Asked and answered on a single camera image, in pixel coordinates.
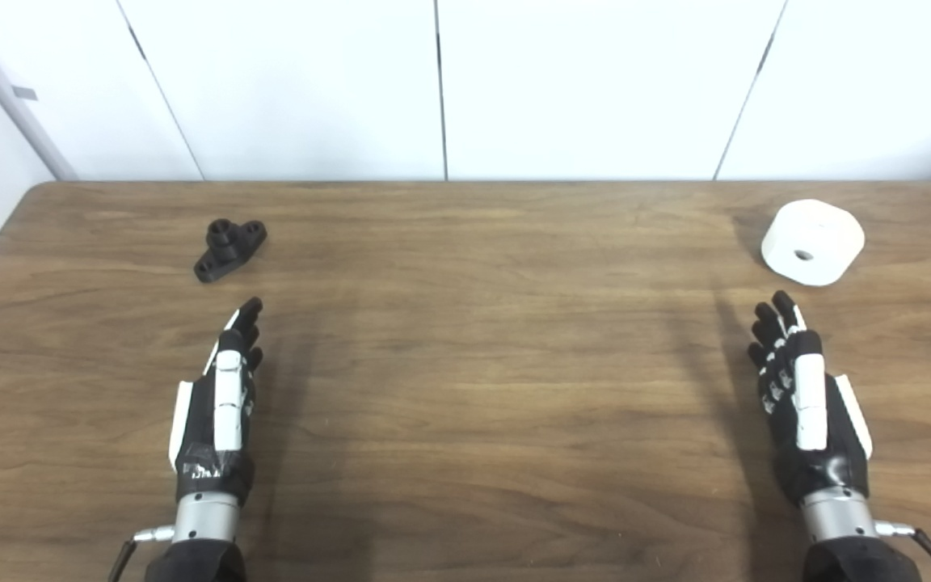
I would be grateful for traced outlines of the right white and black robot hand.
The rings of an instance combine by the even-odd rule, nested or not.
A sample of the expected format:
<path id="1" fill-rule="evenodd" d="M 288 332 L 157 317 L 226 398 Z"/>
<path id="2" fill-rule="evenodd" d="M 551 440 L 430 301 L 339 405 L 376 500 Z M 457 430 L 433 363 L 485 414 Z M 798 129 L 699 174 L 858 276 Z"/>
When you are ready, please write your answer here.
<path id="1" fill-rule="evenodd" d="M 832 487 L 868 497 L 873 442 L 849 379 L 828 372 L 823 339 L 786 291 L 754 314 L 748 356 L 781 492 L 792 504 Z"/>

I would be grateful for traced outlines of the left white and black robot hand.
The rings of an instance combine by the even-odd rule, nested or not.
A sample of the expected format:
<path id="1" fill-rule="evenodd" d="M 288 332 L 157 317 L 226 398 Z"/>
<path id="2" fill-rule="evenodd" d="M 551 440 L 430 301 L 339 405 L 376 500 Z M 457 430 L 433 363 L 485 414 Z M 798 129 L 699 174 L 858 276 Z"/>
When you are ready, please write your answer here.
<path id="1" fill-rule="evenodd" d="M 255 483 L 249 453 L 255 408 L 255 372 L 263 360 L 256 296 L 237 308 L 221 329 L 202 375 L 181 381 L 167 442 L 167 459 L 176 474 L 176 500 L 222 493 L 246 504 Z"/>

